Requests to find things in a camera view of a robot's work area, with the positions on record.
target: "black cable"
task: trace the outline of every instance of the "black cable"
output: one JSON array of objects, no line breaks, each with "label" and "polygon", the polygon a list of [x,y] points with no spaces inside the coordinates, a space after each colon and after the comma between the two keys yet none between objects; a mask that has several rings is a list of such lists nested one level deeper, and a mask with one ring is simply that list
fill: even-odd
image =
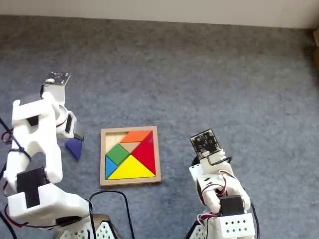
[{"label": "black cable", "polygon": [[257,218],[256,209],[255,209],[255,206],[254,206],[252,201],[250,201],[250,205],[251,205],[251,208],[253,210],[253,214],[254,214],[254,218],[255,218],[255,222],[256,222],[257,239],[259,239],[260,238],[260,229],[259,229],[259,221],[258,221],[258,218]]},{"label": "black cable", "polygon": [[120,192],[120,191],[117,191],[117,190],[102,190],[102,191],[93,193],[89,197],[89,201],[91,202],[92,198],[94,198],[96,195],[99,195],[99,194],[102,194],[102,193],[118,193],[118,194],[121,194],[124,197],[125,205],[126,205],[126,211],[127,211],[127,214],[128,214],[128,220],[129,220],[129,224],[130,224],[130,230],[131,230],[132,239],[135,239],[133,225],[132,225],[132,220],[131,220],[131,216],[130,216],[129,203],[128,203],[128,199],[127,199],[126,195],[124,193]]},{"label": "black cable", "polygon": [[9,229],[9,231],[11,232],[12,238],[17,239],[16,234],[15,234],[12,226],[10,225],[10,223],[7,221],[7,219],[4,217],[4,215],[1,212],[0,212],[0,218],[2,219],[2,221],[4,222],[6,227]]},{"label": "black cable", "polygon": [[219,160],[219,161],[217,161],[217,162],[211,163],[210,160],[209,160],[209,158],[208,158],[208,163],[209,163],[211,166],[214,166],[214,165],[220,164],[220,163],[225,162],[225,161],[227,161],[227,163],[230,163],[230,161],[231,161],[232,159],[233,159],[232,157],[227,157],[227,158],[221,159],[221,160]]},{"label": "black cable", "polygon": [[[6,163],[4,164],[1,172],[0,172],[0,180],[3,178],[3,173],[6,169]],[[13,239],[17,239],[16,234],[11,226],[11,224],[8,222],[8,220],[4,217],[4,215],[2,214],[2,212],[0,212],[0,218],[2,219],[2,221],[4,222],[4,224],[6,225],[6,227],[9,229],[9,231],[11,232],[12,238]]]},{"label": "black cable", "polygon": [[10,137],[15,141],[15,143],[17,144],[18,148],[12,148],[9,150],[10,152],[20,152],[20,153],[24,153],[26,155],[26,157],[29,159],[29,161],[31,161],[31,156],[24,150],[24,148],[21,146],[21,144],[19,144],[18,140],[16,140],[16,138],[14,137],[13,133],[11,132],[12,130],[10,130],[8,128],[8,126],[6,126],[6,124],[3,122],[3,120],[0,117],[0,123],[2,124],[2,126],[5,128],[5,130],[8,132],[8,134],[10,135]]},{"label": "black cable", "polygon": [[86,199],[86,201],[88,201],[88,203],[89,203],[89,213],[90,213],[91,227],[92,227],[92,231],[93,231],[93,238],[96,239],[93,212],[92,212],[92,209],[93,209],[92,202],[88,199]]}]

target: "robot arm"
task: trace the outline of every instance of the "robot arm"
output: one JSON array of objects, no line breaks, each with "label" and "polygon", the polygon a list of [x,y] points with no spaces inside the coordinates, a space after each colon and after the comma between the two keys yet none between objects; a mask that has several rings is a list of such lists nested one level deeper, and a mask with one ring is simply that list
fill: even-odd
[{"label": "robot arm", "polygon": [[[61,150],[57,134],[84,138],[75,115],[65,106],[68,73],[49,74],[41,93],[13,102],[13,136],[4,178],[16,192],[8,197],[10,217],[33,226],[80,227],[89,221],[88,202],[55,186],[62,180]],[[25,171],[37,152],[45,154],[45,166]]]},{"label": "robot arm", "polygon": [[254,223],[248,194],[234,176],[212,129],[191,137],[197,153],[196,160],[189,168],[198,195],[209,208],[210,218],[204,223],[208,239],[253,239]]}]

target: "blue triangle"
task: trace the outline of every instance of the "blue triangle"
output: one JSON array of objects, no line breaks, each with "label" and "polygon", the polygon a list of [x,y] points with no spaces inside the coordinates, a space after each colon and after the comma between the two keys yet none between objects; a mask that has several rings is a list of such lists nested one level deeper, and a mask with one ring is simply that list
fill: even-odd
[{"label": "blue triangle", "polygon": [[108,179],[108,177],[117,169],[117,165],[113,163],[112,160],[108,156],[105,155],[105,179]]},{"label": "blue triangle", "polygon": [[77,160],[81,157],[82,140],[77,138],[71,138],[65,143],[66,148]]}]

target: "gray carpet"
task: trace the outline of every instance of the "gray carpet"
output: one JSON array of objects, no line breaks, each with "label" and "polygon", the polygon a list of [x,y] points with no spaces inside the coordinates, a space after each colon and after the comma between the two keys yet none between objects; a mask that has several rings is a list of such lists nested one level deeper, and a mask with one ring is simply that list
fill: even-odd
[{"label": "gray carpet", "polygon": [[[189,137],[213,127],[255,203],[261,237],[319,233],[319,79],[305,30],[46,17],[0,17],[0,116],[68,71],[66,106],[87,128],[82,158],[63,146],[63,190],[99,187],[100,129],[157,125],[160,184],[124,191],[137,239],[181,239],[203,207],[188,167]],[[9,147],[1,145],[2,164]],[[30,168],[41,165],[37,157]],[[4,207],[6,200],[0,199]],[[94,199],[130,238],[124,202]],[[16,229],[20,239],[53,232]],[[1,224],[2,238],[10,238]]]}]

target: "wire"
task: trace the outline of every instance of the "wire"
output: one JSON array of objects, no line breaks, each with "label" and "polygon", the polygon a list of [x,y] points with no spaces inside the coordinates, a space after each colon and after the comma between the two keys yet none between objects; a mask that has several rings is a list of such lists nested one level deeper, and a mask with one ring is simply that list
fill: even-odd
[{"label": "wire", "polygon": [[89,203],[89,213],[90,213],[90,221],[91,221],[91,227],[93,232],[93,238],[96,239],[93,212],[92,212],[92,209],[93,209],[92,202],[89,199],[86,199],[86,201]]},{"label": "wire", "polygon": [[[0,172],[0,181],[3,178],[3,173],[4,173],[5,169],[6,169],[6,163],[4,164],[4,166],[3,166],[3,168],[2,168],[2,170]],[[7,219],[4,217],[4,215],[1,212],[0,212],[0,218],[2,219],[2,221],[6,225],[6,227],[9,229],[9,231],[10,231],[10,233],[12,235],[12,238],[13,239],[17,239],[16,234],[15,234],[12,226],[10,225],[10,223],[7,221]]]},{"label": "wire", "polygon": [[2,219],[2,221],[4,222],[4,224],[6,225],[6,227],[9,229],[9,231],[11,232],[12,238],[13,239],[17,239],[16,234],[12,228],[12,226],[10,225],[10,223],[5,219],[5,217],[3,216],[3,214],[0,212],[0,218]]},{"label": "wire", "polygon": [[6,124],[3,122],[3,120],[0,117],[0,123],[2,124],[2,126],[4,127],[4,129],[7,131],[7,133],[10,135],[10,137],[15,141],[15,143],[17,144],[18,148],[12,148],[9,150],[10,152],[20,152],[20,153],[24,153],[26,155],[26,157],[29,159],[29,161],[31,161],[31,156],[24,150],[24,148],[19,144],[18,140],[16,140],[16,138],[14,137],[14,135],[12,134],[12,132],[10,131],[10,129],[8,128],[8,126],[6,126]]},{"label": "wire", "polygon": [[200,216],[201,216],[201,214],[197,215],[197,221],[204,228],[204,230],[206,230],[204,224],[200,221]]},{"label": "wire", "polygon": [[208,218],[207,222],[206,222],[206,239],[208,239],[208,223],[209,223],[209,219],[211,219],[211,218]]},{"label": "wire", "polygon": [[[102,194],[102,193],[118,193],[118,194],[121,194],[121,195],[124,197],[125,205],[126,205],[126,211],[127,211],[127,214],[128,214],[128,220],[129,220],[129,224],[130,224],[130,230],[131,230],[132,239],[135,239],[134,230],[133,230],[133,226],[132,226],[132,220],[131,220],[131,216],[130,216],[129,203],[128,203],[128,199],[127,199],[126,195],[125,195],[124,193],[122,193],[121,191],[117,191],[117,190],[102,190],[102,191],[93,193],[93,194],[89,197],[89,201],[91,202],[91,200],[92,200],[96,195],[99,195],[99,194]],[[91,216],[91,213],[92,213],[92,212],[90,212],[90,217],[91,217],[91,224],[92,224],[92,228],[93,228],[93,227],[94,227],[94,222],[92,222],[93,216]]]},{"label": "wire", "polygon": [[8,220],[11,224],[13,224],[14,226],[16,226],[16,227],[18,227],[18,228],[27,227],[27,228],[51,229],[51,228],[53,228],[53,227],[58,226],[58,224],[51,225],[51,226],[32,226],[32,225],[29,225],[28,222],[19,224],[19,223],[15,222],[14,220],[12,220],[12,218],[8,215],[8,213],[7,213],[7,208],[8,208],[8,204],[4,207],[4,215],[5,215],[5,217],[7,218],[7,220]]},{"label": "wire", "polygon": [[204,201],[204,198],[203,198],[203,193],[204,191],[211,187],[211,186],[220,186],[222,187],[222,190],[217,194],[218,197],[224,195],[226,193],[226,190],[227,190],[227,181],[226,181],[226,178],[224,177],[224,175],[220,174],[222,177],[223,177],[223,180],[225,182],[224,186],[220,185],[220,184],[216,184],[216,183],[211,183],[211,184],[208,184],[206,187],[203,188],[203,190],[201,190],[201,193],[200,193],[200,197],[202,198],[202,201],[203,201],[203,204],[206,206],[205,204],[205,201]]},{"label": "wire", "polygon": [[238,178],[236,178],[236,176],[235,176],[234,174],[232,174],[232,173],[230,173],[230,172],[228,172],[228,171],[226,171],[226,170],[223,170],[223,169],[220,170],[220,171],[219,171],[219,174],[222,175],[221,173],[226,173],[226,174],[228,174],[229,176],[231,176],[232,178],[234,178],[234,179],[236,179],[237,181],[239,181]]},{"label": "wire", "polygon": [[5,143],[5,144],[11,144],[11,143],[12,143],[12,137],[11,137],[10,135],[9,135],[9,137],[8,137],[7,140],[4,139],[4,137],[5,137],[5,135],[6,135],[7,133],[9,133],[9,131],[6,131],[6,132],[4,132],[4,133],[1,135],[1,141],[2,141],[3,143]]},{"label": "wire", "polygon": [[227,161],[227,163],[230,163],[230,161],[231,161],[232,159],[233,159],[232,157],[227,157],[227,158],[221,159],[221,160],[219,160],[219,161],[217,161],[217,162],[211,163],[211,162],[210,162],[210,159],[209,159],[209,157],[208,157],[208,163],[209,163],[211,166],[214,166],[214,165],[220,164],[220,163],[225,162],[225,161]]},{"label": "wire", "polygon": [[256,214],[256,209],[255,209],[255,206],[253,204],[252,201],[250,201],[250,205],[251,205],[251,208],[253,210],[253,214],[254,214],[254,218],[255,218],[255,222],[256,222],[256,228],[257,228],[257,239],[260,238],[260,228],[259,228],[259,221],[258,221],[258,217],[257,217],[257,214]]}]

